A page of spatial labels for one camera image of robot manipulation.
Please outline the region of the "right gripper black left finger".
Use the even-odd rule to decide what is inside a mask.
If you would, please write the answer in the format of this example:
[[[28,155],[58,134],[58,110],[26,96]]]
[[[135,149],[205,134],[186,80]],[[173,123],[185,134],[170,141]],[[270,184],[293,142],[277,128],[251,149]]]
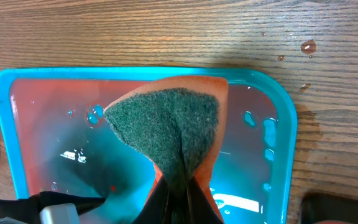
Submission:
[[[163,177],[155,186],[142,211],[132,224],[168,224],[170,209],[168,208],[169,189]]]

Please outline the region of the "red and black sponge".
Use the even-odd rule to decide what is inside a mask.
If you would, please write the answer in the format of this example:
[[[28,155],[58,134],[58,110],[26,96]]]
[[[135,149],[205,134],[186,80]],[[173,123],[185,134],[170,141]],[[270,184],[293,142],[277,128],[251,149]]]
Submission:
[[[177,76],[140,86],[104,109],[119,140],[154,165],[147,200],[161,177],[167,182],[170,223],[191,223],[187,186],[192,178],[223,221],[209,184],[223,143],[228,90],[225,78]]]

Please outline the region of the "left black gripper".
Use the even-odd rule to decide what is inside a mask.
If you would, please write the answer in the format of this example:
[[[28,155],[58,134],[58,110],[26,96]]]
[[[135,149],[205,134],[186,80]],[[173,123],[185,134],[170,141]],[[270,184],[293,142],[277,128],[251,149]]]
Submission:
[[[100,207],[106,201],[102,197],[80,197],[52,191],[44,191],[26,199],[0,199],[0,222],[40,223],[43,209],[55,205],[73,205],[78,215]]]

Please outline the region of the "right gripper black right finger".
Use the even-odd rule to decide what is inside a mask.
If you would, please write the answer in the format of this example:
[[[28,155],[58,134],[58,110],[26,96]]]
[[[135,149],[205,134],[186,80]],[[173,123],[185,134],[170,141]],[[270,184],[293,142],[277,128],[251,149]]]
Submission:
[[[187,197],[191,224],[223,224],[195,178],[188,183]]]

